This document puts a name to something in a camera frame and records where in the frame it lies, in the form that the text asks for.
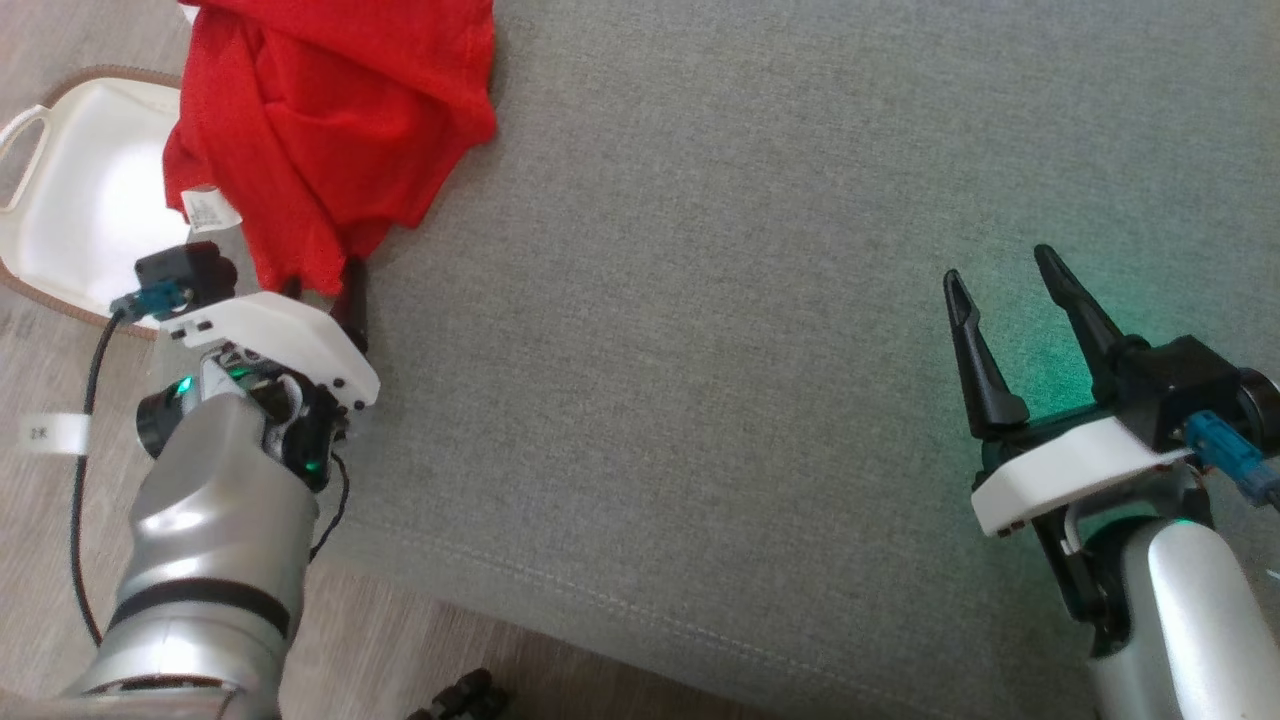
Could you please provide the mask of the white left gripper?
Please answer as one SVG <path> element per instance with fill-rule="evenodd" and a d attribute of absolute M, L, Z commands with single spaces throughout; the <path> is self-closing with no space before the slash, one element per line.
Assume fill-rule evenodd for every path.
<path fill-rule="evenodd" d="M 371 407 L 381 382 L 365 357 L 369 351 L 369 269 L 348 258 L 332 316 L 297 299 L 302 282 L 293 275 L 282 295 L 257 292 L 160 320 L 187 347 L 232 342 L 325 386 L 342 407 Z"/>

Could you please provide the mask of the grey fabric sofa seat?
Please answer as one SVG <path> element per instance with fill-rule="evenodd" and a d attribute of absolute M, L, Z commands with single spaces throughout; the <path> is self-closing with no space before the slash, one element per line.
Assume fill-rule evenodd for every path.
<path fill-rule="evenodd" d="M 1280 378 L 1280 0 L 495 0 L 499 131 L 378 250 L 330 559 L 814 720 L 1093 720 L 987 538 L 942 292 L 1036 416 L 1123 331 Z"/>

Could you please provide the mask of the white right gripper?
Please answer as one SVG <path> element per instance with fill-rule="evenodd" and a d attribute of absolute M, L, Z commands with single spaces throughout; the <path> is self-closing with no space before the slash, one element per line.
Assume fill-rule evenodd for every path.
<path fill-rule="evenodd" d="M 1146 351 L 1149 341 L 1123 333 L 1052 246 L 1039 243 L 1033 254 L 1050 297 L 1068 315 L 1091 374 L 1094 401 L 1115 402 L 1120 397 L 1120 359 Z M 959 270 L 945 273 L 943 297 L 972 437 L 993 439 L 1024 427 L 1030 420 L 1029 409 L 998 369 L 980 332 L 980 310 Z M 1075 427 L 1015 456 L 1005 442 L 988 441 L 980 457 L 984 477 L 970 503 L 987 537 L 1080 501 L 1101 505 L 1130 491 L 1155 497 L 1155 506 L 1164 509 L 1197 489 L 1196 471 L 1187 464 L 1188 448 L 1153 451 L 1114 416 Z"/>

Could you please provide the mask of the white laundry basket brown rim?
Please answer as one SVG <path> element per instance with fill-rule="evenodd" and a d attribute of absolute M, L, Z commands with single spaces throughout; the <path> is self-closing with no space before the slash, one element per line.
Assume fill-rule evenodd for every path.
<path fill-rule="evenodd" d="M 92 325 L 138 287 L 141 258 L 234 229 L 219 190 L 166 201 L 163 151 L 177 123 L 177 78 L 92 68 L 0 129 L 0 163 L 23 160 L 0 186 L 0 282 Z"/>

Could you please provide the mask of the red polo shirt white collar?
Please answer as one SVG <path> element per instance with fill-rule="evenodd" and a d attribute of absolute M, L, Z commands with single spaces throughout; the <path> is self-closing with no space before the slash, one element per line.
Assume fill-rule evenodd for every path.
<path fill-rule="evenodd" d="M 325 133 L 292 143 L 259 115 L 193 100 L 184 70 L 163 154 L 168 204 L 178 209 L 204 186 L 219 190 L 239 213 L 265 290 L 298 275 L 306 290 L 338 293 L 347 259 L 369 258 L 396 225 L 419 225 L 465 155 L 483 145 Z"/>

